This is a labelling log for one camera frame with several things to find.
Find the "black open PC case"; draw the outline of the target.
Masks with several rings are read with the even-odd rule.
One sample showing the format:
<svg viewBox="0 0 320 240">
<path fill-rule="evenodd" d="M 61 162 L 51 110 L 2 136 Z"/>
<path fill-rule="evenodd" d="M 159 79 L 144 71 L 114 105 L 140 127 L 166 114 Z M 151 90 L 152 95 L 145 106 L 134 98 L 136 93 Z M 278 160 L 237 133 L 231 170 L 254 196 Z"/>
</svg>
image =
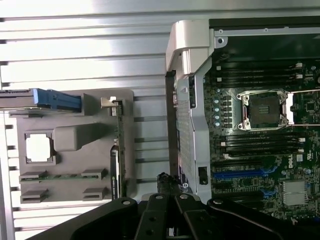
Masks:
<svg viewBox="0 0 320 240">
<path fill-rule="evenodd" d="M 213 198 L 227 199 L 211 192 L 204 104 L 205 74 L 212 67 L 213 55 L 221 53 L 233 60 L 320 58 L 320 16 L 195 19 L 173 24 L 165 53 L 175 113 L 175 127 L 168 129 L 168 136 L 177 146 L 182 188 L 205 204 Z M 320 240 L 320 224 L 279 220 L 307 229 L 311 240 Z"/>
</svg>

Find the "silver chipset heatsink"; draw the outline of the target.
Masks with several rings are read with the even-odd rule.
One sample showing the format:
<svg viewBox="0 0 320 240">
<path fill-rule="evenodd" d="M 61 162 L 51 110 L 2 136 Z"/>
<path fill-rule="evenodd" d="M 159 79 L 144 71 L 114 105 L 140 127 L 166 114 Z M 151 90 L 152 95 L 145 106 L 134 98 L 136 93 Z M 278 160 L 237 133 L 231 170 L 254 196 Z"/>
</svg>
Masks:
<svg viewBox="0 0 320 240">
<path fill-rule="evenodd" d="M 305 205 L 308 201 L 307 187 L 303 180 L 284 181 L 282 193 L 286 206 Z"/>
</svg>

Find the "blue expansion slot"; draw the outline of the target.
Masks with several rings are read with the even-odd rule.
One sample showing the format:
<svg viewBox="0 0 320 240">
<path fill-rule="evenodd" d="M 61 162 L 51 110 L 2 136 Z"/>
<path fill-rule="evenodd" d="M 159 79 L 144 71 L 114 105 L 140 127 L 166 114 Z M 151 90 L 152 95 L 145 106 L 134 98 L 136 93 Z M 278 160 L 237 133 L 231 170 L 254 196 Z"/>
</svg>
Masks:
<svg viewBox="0 0 320 240">
<path fill-rule="evenodd" d="M 213 174 L 216 179 L 232 179 L 232 178 L 246 178 L 246 177 L 260 177 L 264 172 L 258 170 L 240 170 L 240 171 L 222 171 Z"/>
</svg>

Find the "grey parts rack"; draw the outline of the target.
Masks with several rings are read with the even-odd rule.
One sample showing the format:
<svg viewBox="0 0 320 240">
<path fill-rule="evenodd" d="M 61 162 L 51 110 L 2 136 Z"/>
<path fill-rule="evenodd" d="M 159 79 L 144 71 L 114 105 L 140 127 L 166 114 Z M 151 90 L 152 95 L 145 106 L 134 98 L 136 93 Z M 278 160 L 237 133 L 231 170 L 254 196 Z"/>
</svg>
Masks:
<svg viewBox="0 0 320 240">
<path fill-rule="evenodd" d="M 134 94 L 128 89 L 73 90 L 80 96 L 81 112 L 63 110 L 11 110 L 16 119 L 19 158 L 20 203 L 111 200 L 110 150 L 114 144 L 117 119 L 101 98 L 123 100 L 126 197 L 137 192 L 134 144 Z M 27 160 L 26 139 L 30 134 L 50 138 L 48 162 Z M 21 181 L 24 177 L 47 175 L 99 175 L 101 179 Z"/>
</svg>

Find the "green RAM stick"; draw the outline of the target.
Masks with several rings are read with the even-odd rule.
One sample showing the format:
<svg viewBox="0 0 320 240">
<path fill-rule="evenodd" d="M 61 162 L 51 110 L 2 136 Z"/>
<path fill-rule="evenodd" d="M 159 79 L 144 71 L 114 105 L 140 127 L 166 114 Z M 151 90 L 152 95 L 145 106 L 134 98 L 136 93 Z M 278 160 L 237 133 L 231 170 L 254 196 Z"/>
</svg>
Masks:
<svg viewBox="0 0 320 240">
<path fill-rule="evenodd" d="M 20 180 L 26 181 L 53 181 L 53 180 L 101 180 L 99 175 L 81 175 L 81 174 L 58 174 L 58 175 L 43 175 L 38 177 L 26 176 Z"/>
</svg>

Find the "silver CPU chip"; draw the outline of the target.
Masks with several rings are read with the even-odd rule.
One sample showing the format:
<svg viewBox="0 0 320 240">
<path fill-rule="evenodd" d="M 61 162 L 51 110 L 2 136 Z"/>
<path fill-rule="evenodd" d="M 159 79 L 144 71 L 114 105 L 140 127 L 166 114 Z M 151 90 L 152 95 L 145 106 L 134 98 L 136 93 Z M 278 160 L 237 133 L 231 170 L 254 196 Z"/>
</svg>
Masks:
<svg viewBox="0 0 320 240">
<path fill-rule="evenodd" d="M 30 134 L 26 138 L 26 158 L 30 163 L 48 162 L 52 156 L 51 140 L 44 133 Z"/>
</svg>

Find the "hard disk in blue caddy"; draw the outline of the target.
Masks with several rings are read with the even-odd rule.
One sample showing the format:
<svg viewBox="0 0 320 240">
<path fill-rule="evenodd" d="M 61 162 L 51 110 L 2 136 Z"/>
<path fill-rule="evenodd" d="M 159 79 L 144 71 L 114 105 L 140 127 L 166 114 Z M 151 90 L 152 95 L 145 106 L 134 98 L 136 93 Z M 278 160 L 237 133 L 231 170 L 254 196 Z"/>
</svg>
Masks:
<svg viewBox="0 0 320 240">
<path fill-rule="evenodd" d="M 82 98 L 52 89 L 0 90 L 0 111 L 54 110 L 79 113 Z"/>
</svg>

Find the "green motherboard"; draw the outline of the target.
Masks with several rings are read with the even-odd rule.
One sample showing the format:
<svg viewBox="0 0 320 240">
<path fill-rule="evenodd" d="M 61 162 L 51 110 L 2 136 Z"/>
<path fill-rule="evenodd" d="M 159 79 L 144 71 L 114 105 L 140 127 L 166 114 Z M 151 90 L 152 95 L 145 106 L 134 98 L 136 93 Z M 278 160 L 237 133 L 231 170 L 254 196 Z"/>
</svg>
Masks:
<svg viewBox="0 0 320 240">
<path fill-rule="evenodd" d="M 218 73 L 221 69 L 303 67 L 293 72 Z M 219 84 L 227 76 L 303 75 L 293 81 Z M 243 131 L 241 102 L 245 91 L 293 93 L 294 125 L 279 130 Z M 208 125 L 210 185 L 222 197 L 294 224 L 320 224 L 320 58 L 232 59 L 212 57 L 204 76 L 204 114 Z M 264 175 L 217 179 L 214 173 L 262 170 Z M 307 203 L 287 206 L 283 182 L 305 181 Z"/>
</svg>

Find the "CPU socket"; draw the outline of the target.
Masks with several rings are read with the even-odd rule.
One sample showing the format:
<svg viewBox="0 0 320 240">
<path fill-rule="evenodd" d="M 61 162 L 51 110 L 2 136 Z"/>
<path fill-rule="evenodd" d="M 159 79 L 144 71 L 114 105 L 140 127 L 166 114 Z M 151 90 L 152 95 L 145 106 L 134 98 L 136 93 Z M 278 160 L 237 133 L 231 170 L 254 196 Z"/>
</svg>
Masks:
<svg viewBox="0 0 320 240">
<path fill-rule="evenodd" d="M 247 132 L 275 131 L 293 126 L 294 94 L 283 89 L 247 90 L 236 95 L 241 103 L 237 128 Z"/>
</svg>

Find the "black RAM slot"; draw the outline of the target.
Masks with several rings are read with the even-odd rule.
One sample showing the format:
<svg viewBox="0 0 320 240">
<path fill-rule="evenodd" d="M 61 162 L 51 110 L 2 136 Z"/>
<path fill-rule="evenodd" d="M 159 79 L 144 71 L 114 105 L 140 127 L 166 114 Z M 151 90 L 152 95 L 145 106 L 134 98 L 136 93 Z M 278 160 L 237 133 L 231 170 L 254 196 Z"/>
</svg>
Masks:
<svg viewBox="0 0 320 240">
<path fill-rule="evenodd" d="M 289 82 L 302 79 L 303 75 L 242 75 L 242 76 L 225 76 L 217 77 L 218 84 L 237 84 L 237 83 L 269 83 L 269 82 Z"/>
<path fill-rule="evenodd" d="M 225 68 L 217 70 L 219 74 L 226 73 L 270 73 L 270 72 L 294 72 L 301 71 L 303 67 L 285 66 L 285 67 L 263 67 L 263 68 Z"/>
</svg>

